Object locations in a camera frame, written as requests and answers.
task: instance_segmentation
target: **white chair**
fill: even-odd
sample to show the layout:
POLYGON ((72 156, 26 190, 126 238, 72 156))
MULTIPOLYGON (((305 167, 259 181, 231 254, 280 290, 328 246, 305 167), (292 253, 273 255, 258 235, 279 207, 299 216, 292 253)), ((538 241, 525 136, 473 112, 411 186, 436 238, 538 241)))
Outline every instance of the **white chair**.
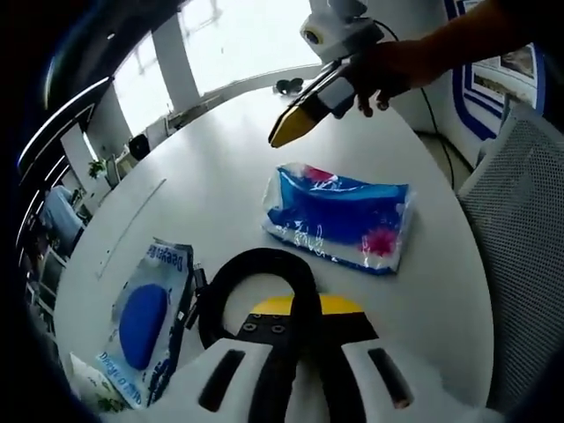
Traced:
POLYGON ((459 198, 492 297, 488 406, 508 412, 564 344, 564 136, 515 106, 459 198))
POLYGON ((66 262, 51 247, 47 247, 47 252, 41 262, 39 292, 35 300, 51 315, 55 309, 56 291, 64 269, 66 269, 66 262))

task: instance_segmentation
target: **person's arm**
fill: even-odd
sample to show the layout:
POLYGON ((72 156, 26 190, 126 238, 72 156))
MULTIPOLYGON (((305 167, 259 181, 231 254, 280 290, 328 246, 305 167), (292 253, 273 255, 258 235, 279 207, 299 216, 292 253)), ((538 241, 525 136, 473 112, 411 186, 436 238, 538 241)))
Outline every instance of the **person's arm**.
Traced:
POLYGON ((359 95, 359 109, 371 116, 368 99, 377 92, 379 107, 386 108, 390 98, 430 84, 450 69, 531 42, 532 35, 512 12, 520 1, 484 0, 421 40, 373 46, 347 75, 359 95))
POLYGON ((423 38, 421 45, 436 68, 434 72, 441 75, 457 66, 500 56, 531 42, 531 36, 519 25, 507 4, 503 0, 485 0, 423 38))

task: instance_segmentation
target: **white table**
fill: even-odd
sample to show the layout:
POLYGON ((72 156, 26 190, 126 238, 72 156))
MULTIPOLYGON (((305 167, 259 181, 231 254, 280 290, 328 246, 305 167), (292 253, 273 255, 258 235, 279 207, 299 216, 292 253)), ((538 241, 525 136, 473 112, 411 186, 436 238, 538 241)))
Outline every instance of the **white table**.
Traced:
MULTIPOLYGON (((210 281, 233 256, 264 246, 303 257, 322 292, 361 304, 381 337, 437 366, 457 397, 485 404, 494 357, 490 297, 471 229, 441 170, 392 109, 372 119, 356 110, 341 121, 328 118, 303 139, 272 149, 267 136, 286 103, 270 89, 230 100, 170 137, 114 189, 85 230, 59 286, 55 323, 63 359, 74 352, 96 364, 112 303, 153 236, 192 244, 210 281), (415 188, 412 232, 396 276, 350 270, 263 232, 264 188, 275 166, 290 161, 415 188)), ((227 304, 227 328, 237 331, 256 303, 286 293, 289 287, 274 277, 250 278, 227 304)), ((186 332, 179 367, 201 351, 197 334, 186 332)), ((318 389, 307 376, 302 383, 304 390, 318 389)), ((297 389, 296 397, 305 396, 304 390, 297 389)), ((323 421, 313 403, 293 398, 290 413, 323 421)))

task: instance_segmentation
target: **green plant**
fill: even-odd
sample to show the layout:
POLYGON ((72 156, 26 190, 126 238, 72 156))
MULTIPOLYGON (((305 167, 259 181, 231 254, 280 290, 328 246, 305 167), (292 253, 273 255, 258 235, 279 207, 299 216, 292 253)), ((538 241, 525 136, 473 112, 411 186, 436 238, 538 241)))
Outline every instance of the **green plant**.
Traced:
POLYGON ((106 164, 100 160, 91 161, 88 165, 90 166, 88 169, 88 175, 93 179, 98 178, 98 174, 106 170, 106 164))

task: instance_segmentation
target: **sponge package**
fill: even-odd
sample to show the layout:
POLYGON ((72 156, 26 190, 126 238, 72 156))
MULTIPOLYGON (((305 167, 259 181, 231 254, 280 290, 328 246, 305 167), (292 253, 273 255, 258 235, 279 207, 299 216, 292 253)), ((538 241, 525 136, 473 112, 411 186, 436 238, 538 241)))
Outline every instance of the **sponge package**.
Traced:
POLYGON ((263 228, 334 263, 397 271, 412 215, 409 185, 373 184, 309 165, 280 166, 269 181, 263 228))
POLYGON ((190 245, 155 239, 112 307, 98 361, 132 408, 159 399, 176 370, 192 295, 190 245))

